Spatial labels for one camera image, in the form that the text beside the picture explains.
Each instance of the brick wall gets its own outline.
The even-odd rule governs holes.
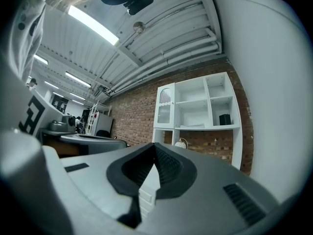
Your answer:
[[[244,137],[241,171],[249,175],[253,158],[253,128],[249,104],[239,77],[227,59],[212,60],[201,64],[201,67],[197,65],[166,74],[113,97],[105,103],[112,106],[111,116],[114,122],[111,136],[117,136],[130,145],[151,142],[158,87],[219,72],[228,73],[238,100]],[[231,130],[181,131],[180,137],[188,141],[190,150],[231,162],[233,144]],[[165,142],[171,143],[170,139],[171,137],[166,134]]]

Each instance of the ceiling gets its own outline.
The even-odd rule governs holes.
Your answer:
[[[154,77],[194,63],[216,58],[216,54],[194,54],[192,58],[177,61],[149,73],[144,77],[130,75],[147,64],[184,44],[208,38],[206,28],[216,34],[221,41],[219,22],[212,0],[154,0],[134,16],[130,16],[123,5],[109,6],[99,0],[89,0],[77,6],[119,38],[120,44],[112,46],[97,33],[56,8],[47,5],[44,21],[44,36],[37,54],[49,64],[35,59],[32,76],[38,75],[60,88],[60,94],[69,97],[74,93],[86,98],[85,104],[92,106],[98,100],[105,101],[117,93],[118,83],[128,82],[129,86],[119,93]],[[133,24],[143,22],[146,30],[135,33]],[[193,46],[190,50],[208,46]],[[91,89],[70,79],[71,74],[91,84]]]

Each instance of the grey wall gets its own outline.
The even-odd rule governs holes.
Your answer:
[[[245,89],[253,122],[251,177],[283,201],[312,165],[313,55],[281,0],[214,0],[224,51]]]
[[[69,113],[70,115],[73,115],[75,117],[81,117],[83,114],[83,110],[86,110],[86,109],[87,107],[80,105],[78,103],[75,103],[69,99],[67,103],[67,107],[65,109],[65,114]]]

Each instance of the shelf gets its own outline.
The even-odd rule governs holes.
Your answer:
[[[211,97],[210,101],[212,105],[216,105],[216,104],[230,103],[232,99],[233,99],[233,96],[216,96],[216,97]]]
[[[232,86],[225,74],[221,73],[208,76],[205,80],[208,86],[210,98],[232,95]]]
[[[176,106],[179,106],[181,108],[206,107],[207,106],[207,100],[206,99],[201,99],[201,100],[177,102]]]
[[[194,78],[175,84],[176,101],[192,101],[206,99],[203,79]]]
[[[158,131],[173,131],[173,128],[154,128],[154,129]]]
[[[209,128],[201,128],[197,126],[189,126],[189,127],[179,127],[175,128],[175,130],[181,130],[181,131],[218,131],[218,130],[232,130],[232,129],[237,129],[239,128],[239,125],[237,124],[230,124],[230,125],[217,125],[217,126],[212,126]]]

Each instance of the white shelving unit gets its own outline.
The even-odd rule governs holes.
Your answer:
[[[229,114],[231,124],[221,125],[220,116]],[[153,142],[164,141],[172,131],[172,145],[179,131],[233,130],[232,165],[240,168],[242,126],[238,102],[226,72],[197,77],[158,88]]]
[[[105,108],[106,110],[101,110],[101,111],[103,113],[105,111],[109,111],[108,116],[110,115],[111,108],[112,108],[111,106],[105,106],[105,105],[99,104],[99,101],[96,104],[94,104],[93,107],[90,109],[90,113],[88,116],[87,125],[85,128],[86,135],[89,135],[89,136],[95,136],[96,135],[96,126],[97,126],[99,117],[94,117],[94,116],[95,116],[95,114],[97,114],[97,116],[100,115],[98,106],[102,106],[103,108]]]

